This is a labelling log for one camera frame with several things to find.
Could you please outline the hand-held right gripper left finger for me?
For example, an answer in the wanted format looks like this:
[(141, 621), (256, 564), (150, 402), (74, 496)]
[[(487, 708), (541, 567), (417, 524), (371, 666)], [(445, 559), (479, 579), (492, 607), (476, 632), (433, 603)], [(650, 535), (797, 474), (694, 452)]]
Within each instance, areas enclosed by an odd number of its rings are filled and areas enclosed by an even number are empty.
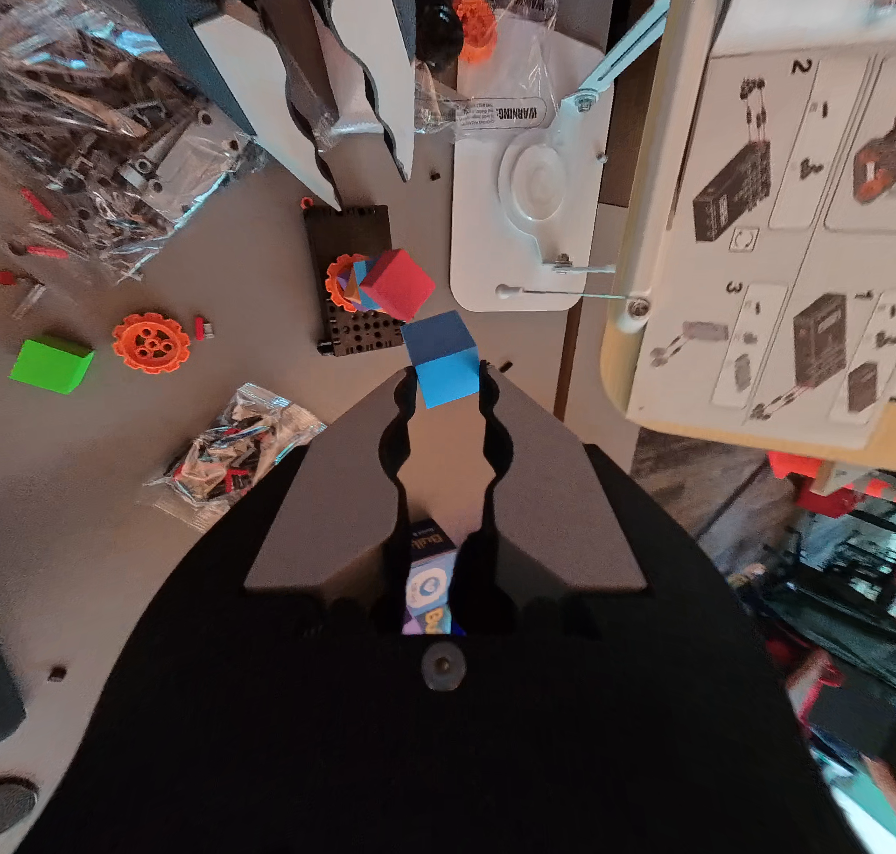
[(400, 369), (308, 445), (245, 579), (250, 606), (308, 629), (344, 609), (400, 633), (410, 519), (399, 473), (417, 395), (415, 371)]

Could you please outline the green foam cube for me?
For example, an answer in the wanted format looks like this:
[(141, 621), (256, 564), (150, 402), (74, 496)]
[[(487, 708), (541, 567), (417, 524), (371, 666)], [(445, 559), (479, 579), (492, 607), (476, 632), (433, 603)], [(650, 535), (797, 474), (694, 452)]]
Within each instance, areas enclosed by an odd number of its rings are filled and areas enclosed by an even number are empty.
[(77, 389), (94, 359), (88, 346), (53, 336), (27, 339), (21, 345), (11, 381), (69, 395)]

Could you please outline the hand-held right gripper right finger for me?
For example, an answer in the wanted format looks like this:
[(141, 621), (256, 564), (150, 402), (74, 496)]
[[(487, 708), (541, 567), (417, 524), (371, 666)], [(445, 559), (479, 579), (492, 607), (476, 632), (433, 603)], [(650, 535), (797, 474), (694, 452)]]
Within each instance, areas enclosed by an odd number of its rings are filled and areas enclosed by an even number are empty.
[(598, 634), (589, 597), (647, 581), (584, 444), (487, 363), (477, 404), (493, 477), (457, 557), (454, 617), (467, 634)]

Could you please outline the large clear bag grey parts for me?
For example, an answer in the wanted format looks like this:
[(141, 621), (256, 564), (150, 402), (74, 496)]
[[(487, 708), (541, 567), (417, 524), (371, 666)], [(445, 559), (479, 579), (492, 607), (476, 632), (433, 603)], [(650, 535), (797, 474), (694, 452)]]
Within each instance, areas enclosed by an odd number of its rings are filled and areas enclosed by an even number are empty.
[(140, 278), (206, 200), (266, 161), (129, 0), (2, 0), (1, 157), (2, 259), (82, 284)]

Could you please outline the black perforated brick plate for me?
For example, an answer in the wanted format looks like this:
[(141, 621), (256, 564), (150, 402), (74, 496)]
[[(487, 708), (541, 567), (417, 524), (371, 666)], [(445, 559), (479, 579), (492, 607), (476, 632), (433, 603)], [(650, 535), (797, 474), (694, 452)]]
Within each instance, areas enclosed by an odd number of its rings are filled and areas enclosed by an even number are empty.
[(321, 317), (318, 353), (340, 357), (402, 346), (402, 321), (373, 309), (348, 310), (332, 299), (326, 286), (337, 277), (334, 266), (343, 255), (374, 258), (391, 248), (387, 207), (340, 211), (305, 204), (302, 210)]

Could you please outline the clear bag black red parts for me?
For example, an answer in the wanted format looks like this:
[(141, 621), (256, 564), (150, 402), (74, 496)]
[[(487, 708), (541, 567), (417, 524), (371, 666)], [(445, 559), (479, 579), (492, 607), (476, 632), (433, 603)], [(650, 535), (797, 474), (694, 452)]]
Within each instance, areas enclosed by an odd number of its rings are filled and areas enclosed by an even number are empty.
[(326, 428), (292, 400), (243, 384), (165, 472), (147, 482), (146, 501), (206, 533), (286, 456)]

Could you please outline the dark chair seat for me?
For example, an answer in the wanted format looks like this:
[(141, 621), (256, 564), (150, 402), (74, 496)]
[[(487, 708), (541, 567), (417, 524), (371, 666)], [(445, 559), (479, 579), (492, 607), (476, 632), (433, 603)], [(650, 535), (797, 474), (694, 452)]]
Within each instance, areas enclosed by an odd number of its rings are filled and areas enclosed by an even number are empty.
[(9, 668), (4, 654), (1, 654), (1, 740), (4, 741), (18, 730), (27, 716), (14, 674)]

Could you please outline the blue robot kit box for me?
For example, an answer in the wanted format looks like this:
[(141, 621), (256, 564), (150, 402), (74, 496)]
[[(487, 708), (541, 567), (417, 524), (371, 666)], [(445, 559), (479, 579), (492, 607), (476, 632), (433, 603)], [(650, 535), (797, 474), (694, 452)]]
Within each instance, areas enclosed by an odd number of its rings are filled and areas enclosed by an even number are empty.
[(466, 635), (449, 603), (457, 554), (458, 547), (434, 519), (411, 524), (402, 635)]

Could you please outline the red foam cube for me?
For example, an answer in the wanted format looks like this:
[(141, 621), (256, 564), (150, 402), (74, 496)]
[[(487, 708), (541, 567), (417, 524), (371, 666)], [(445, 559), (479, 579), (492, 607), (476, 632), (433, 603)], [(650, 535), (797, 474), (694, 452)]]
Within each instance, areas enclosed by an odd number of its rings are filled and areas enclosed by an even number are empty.
[(400, 322), (411, 322), (431, 298), (436, 284), (403, 249), (381, 252), (363, 287), (384, 311)]

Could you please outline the light blue foam cube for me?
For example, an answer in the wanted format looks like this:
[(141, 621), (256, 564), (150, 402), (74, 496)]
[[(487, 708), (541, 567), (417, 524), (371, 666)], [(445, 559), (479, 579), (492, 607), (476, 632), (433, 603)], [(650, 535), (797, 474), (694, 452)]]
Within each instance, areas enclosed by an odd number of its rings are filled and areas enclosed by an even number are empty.
[(362, 258), (357, 261), (354, 261), (352, 264), (353, 273), (356, 275), (357, 283), (361, 293), (361, 301), (363, 306), (363, 311), (379, 311), (380, 306), (372, 298), (363, 287), (364, 280), (366, 279), (369, 272), (372, 270), (375, 265), (374, 259)]
[(401, 335), (427, 409), (478, 394), (478, 349), (456, 310), (409, 322)]

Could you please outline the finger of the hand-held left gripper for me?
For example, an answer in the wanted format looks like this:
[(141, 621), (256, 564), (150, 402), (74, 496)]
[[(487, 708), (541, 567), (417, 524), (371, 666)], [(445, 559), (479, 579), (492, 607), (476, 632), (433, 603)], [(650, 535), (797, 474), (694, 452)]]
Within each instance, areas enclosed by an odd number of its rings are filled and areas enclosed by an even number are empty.
[(339, 119), (310, 0), (225, 0), (193, 31), (257, 144), (314, 196), (342, 198), (324, 154)]
[(415, 147), (416, 0), (325, 0), (335, 38), (361, 68), (364, 93), (403, 182)]

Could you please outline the orange gear wheel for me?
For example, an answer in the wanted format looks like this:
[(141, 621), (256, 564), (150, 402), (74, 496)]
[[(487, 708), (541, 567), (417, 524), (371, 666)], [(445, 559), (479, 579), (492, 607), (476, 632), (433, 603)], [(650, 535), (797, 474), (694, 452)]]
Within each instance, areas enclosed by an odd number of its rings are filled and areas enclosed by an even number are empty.
[(337, 307), (347, 312), (363, 312), (351, 310), (350, 305), (343, 299), (342, 291), (339, 289), (337, 275), (345, 269), (352, 268), (354, 261), (366, 258), (362, 254), (342, 254), (336, 260), (332, 261), (326, 270), (324, 279), (324, 287), (328, 292), (330, 301)]
[(128, 315), (112, 335), (115, 354), (128, 368), (147, 375), (173, 373), (191, 355), (182, 326), (157, 312)]

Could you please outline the grey desk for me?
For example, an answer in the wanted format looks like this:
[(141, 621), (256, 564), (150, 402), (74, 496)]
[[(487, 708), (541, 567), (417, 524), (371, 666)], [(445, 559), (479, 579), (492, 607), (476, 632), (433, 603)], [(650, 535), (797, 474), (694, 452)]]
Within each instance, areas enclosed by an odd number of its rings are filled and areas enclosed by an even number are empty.
[[(417, 138), (409, 183), (381, 138), (346, 138), (330, 165), (347, 203), (386, 203), (393, 245), (406, 248), (438, 288), (423, 315), (458, 309), (482, 357), (548, 410), (573, 370), (588, 378), (585, 424), (627, 470), (633, 426), (601, 403), (597, 372), (608, 306), (568, 312), (469, 312), (450, 288), (453, 141)], [(442, 177), (429, 180), (431, 168)], [(2, 642), (28, 712), (2, 742), (2, 774), (39, 787), (31, 818), (2, 835), (15, 852), (58, 786), (123, 645), (144, 609), (199, 539), (147, 501), (163, 471), (252, 381), (333, 423), (409, 361), (401, 352), (336, 359), (315, 350), (320, 330), (299, 200), (305, 188), (269, 163), (218, 190), (144, 270), (142, 281), (73, 295), (48, 292), (2, 334)], [(131, 312), (196, 313), (215, 337), (185, 366), (149, 377), (111, 352), (111, 331)], [(49, 333), (92, 346), (84, 383), (57, 396), (6, 380), (21, 339)], [(491, 476), (476, 400), (437, 409), (422, 399), (400, 471), (412, 521), (432, 516), (455, 543), (476, 530)]]

